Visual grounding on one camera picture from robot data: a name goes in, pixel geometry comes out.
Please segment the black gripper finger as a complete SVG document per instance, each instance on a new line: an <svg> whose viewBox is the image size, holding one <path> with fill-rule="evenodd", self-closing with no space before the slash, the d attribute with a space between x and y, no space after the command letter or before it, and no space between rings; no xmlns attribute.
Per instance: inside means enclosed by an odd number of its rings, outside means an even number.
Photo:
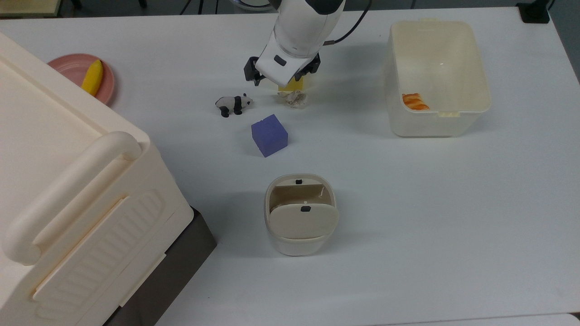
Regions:
<svg viewBox="0 0 580 326"><path fill-rule="evenodd" d="M316 73L320 64L321 64L320 55L319 53L317 53L316 56L313 58L313 60L311 60L306 66L304 66L304 68L302 68L297 72L297 77L303 77L309 73L311 74Z"/></svg>
<svg viewBox="0 0 580 326"><path fill-rule="evenodd" d="M266 79L266 76L264 76L256 67L258 59L259 57L250 57L244 66L245 80L253 82L255 86L259 86L260 82L263 79Z"/></svg>

